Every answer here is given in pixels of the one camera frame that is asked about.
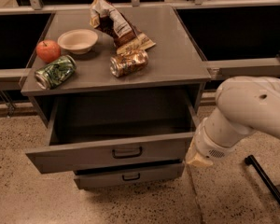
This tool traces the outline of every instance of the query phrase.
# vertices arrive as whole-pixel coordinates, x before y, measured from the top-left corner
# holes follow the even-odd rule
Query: brown snack bag
[[[106,0],[93,0],[90,25],[114,38],[117,54],[155,45]]]

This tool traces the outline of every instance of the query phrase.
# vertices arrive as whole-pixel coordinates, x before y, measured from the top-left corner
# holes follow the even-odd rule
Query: closed drawer
[[[47,143],[26,155],[42,174],[183,160],[191,110],[183,86],[58,97]]]
[[[75,182],[79,189],[93,189],[155,180],[175,179],[182,175],[183,170],[184,163],[181,162],[93,175],[80,175],[75,177]]]

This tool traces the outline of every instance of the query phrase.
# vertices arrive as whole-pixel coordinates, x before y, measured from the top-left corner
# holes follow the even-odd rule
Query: apple
[[[53,40],[43,40],[36,46],[37,56],[45,63],[51,63],[61,56],[61,49]]]

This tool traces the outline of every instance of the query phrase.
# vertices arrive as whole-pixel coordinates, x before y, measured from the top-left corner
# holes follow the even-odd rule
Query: white bowl
[[[97,39],[98,35],[94,31],[78,29],[62,34],[57,43],[62,49],[80,55],[89,52]]]

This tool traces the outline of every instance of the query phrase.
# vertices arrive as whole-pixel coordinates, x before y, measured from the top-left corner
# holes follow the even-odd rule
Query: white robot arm
[[[210,166],[254,131],[280,139],[280,79],[233,77],[216,92],[217,107],[197,127],[186,163]]]

